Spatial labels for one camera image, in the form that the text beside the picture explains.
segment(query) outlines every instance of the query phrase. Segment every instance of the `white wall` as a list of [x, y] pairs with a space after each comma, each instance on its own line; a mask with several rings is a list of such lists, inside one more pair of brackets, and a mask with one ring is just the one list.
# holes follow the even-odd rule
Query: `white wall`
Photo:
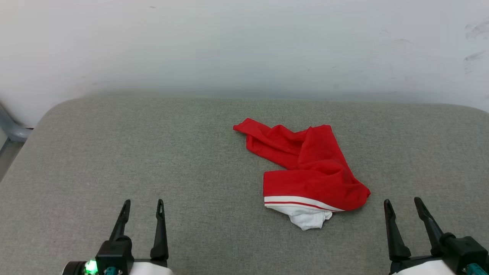
[[98, 93], [489, 111], [487, 37], [487, 0], [0, 0], [0, 101], [27, 126]]

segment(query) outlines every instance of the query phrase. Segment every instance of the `gray table surface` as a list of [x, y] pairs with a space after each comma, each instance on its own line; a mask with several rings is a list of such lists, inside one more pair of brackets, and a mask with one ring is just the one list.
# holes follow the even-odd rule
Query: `gray table surface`
[[[302, 231], [263, 206], [280, 169], [232, 126], [250, 117], [293, 131], [330, 124], [366, 205]], [[2, 274], [56, 274], [108, 239], [125, 199], [133, 255], [148, 257], [165, 202], [177, 275], [387, 274], [382, 202], [413, 255], [429, 242], [420, 196], [444, 231], [489, 248], [489, 114], [461, 106], [292, 100], [88, 98], [38, 124], [0, 183]]]

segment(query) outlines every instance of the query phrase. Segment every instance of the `scuff mark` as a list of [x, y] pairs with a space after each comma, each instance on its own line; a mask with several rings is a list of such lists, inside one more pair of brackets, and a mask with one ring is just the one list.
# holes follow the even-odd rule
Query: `scuff mark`
[[479, 63], [484, 58], [485, 52], [485, 50], [476, 52], [467, 56], [464, 59], [465, 74], [469, 74], [474, 71], [474, 67], [477, 65], [477, 63]]
[[[472, 27], [470, 25], [466, 26], [466, 29], [470, 30]], [[485, 18], [481, 23], [477, 24], [470, 32], [465, 34], [466, 39], [477, 39], [481, 34], [489, 32], [489, 18]]]

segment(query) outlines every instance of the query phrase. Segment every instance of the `red and white garment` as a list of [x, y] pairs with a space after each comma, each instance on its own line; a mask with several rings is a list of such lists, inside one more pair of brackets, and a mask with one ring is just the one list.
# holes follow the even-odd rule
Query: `red and white garment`
[[290, 217], [302, 230], [322, 228], [333, 212], [362, 207], [370, 190], [353, 176], [329, 125], [294, 133], [251, 118], [233, 127], [246, 148], [287, 170], [263, 176], [265, 206]]

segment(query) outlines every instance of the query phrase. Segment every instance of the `green light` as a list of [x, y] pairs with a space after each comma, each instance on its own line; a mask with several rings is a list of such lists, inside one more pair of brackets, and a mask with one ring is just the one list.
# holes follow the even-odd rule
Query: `green light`
[[86, 274], [97, 274], [97, 262], [94, 260], [90, 260], [85, 264], [85, 273]]

